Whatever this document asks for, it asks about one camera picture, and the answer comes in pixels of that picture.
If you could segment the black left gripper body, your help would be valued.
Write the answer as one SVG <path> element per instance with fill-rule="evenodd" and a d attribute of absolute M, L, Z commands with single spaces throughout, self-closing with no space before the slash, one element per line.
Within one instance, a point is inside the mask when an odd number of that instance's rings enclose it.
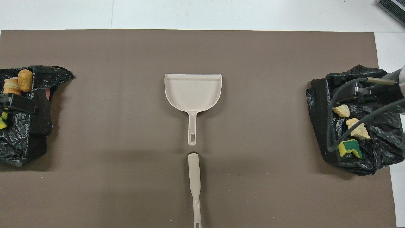
<path fill-rule="evenodd" d="M 0 109 L 5 110 L 6 108 L 9 108 L 11 99 L 12 99 L 12 93 L 9 93 L 7 95 L 1 94 L 0 95 Z"/>

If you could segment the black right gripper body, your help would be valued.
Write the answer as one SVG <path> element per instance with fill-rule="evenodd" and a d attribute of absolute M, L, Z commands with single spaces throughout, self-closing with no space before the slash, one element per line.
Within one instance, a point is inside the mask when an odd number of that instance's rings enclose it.
<path fill-rule="evenodd" d="M 393 103 L 403 99 L 402 91 L 399 85 L 383 85 L 383 84 L 376 84 L 371 89 L 372 95 L 376 95 L 376 97 L 381 101 L 381 103 Z"/>

